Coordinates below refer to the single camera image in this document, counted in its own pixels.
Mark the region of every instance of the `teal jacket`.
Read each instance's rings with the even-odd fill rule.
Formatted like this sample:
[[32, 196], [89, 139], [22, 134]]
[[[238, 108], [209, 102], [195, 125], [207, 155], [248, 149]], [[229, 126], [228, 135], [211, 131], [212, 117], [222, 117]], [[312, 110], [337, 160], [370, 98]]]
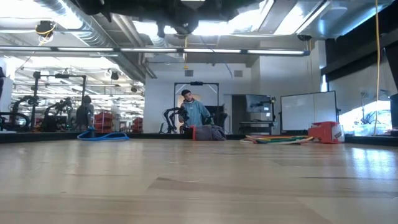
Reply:
[[187, 126], [202, 126], [202, 118], [205, 119], [210, 117], [210, 113], [205, 106], [203, 106], [203, 103], [197, 100], [193, 100], [192, 102], [184, 100], [181, 106], [188, 112], [189, 119], [185, 122]]

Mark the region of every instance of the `blue hose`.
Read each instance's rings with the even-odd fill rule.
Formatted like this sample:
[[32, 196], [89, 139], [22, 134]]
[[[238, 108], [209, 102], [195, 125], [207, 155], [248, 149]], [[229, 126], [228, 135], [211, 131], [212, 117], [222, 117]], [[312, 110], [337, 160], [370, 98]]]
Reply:
[[[121, 133], [121, 132], [109, 133], [109, 134], [105, 134], [104, 136], [96, 137], [96, 138], [84, 138], [83, 137], [84, 135], [90, 133], [91, 131], [93, 131], [93, 130], [88, 130], [88, 131], [86, 131], [84, 133], [79, 134], [77, 136], [77, 139], [83, 140], [83, 141], [109, 141], [109, 140], [115, 141], [115, 140], [129, 140], [130, 139], [129, 137], [127, 137], [126, 133]], [[116, 135], [116, 134], [118, 134], [118, 135], [121, 134], [121, 135], [123, 135], [123, 137], [113, 137], [113, 138], [110, 137], [110, 136]]]

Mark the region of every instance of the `white whiteboard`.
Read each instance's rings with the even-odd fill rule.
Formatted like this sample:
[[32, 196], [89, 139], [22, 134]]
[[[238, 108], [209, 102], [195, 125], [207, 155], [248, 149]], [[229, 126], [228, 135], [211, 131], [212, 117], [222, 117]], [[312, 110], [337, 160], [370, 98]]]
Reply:
[[334, 91], [282, 96], [282, 130], [308, 130], [312, 123], [336, 121]]

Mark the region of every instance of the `desk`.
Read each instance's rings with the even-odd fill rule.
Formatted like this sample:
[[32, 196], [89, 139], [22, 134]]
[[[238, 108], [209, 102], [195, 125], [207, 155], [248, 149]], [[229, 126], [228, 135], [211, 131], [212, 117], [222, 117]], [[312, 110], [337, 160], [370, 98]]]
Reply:
[[243, 121], [239, 123], [239, 134], [272, 134], [272, 121]]

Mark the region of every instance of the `monitor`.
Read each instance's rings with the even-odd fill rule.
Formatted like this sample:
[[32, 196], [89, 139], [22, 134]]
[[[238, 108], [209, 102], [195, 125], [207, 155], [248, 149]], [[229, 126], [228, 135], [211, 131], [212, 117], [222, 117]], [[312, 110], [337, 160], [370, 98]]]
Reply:
[[246, 95], [246, 112], [266, 113], [271, 116], [271, 97], [265, 95]]

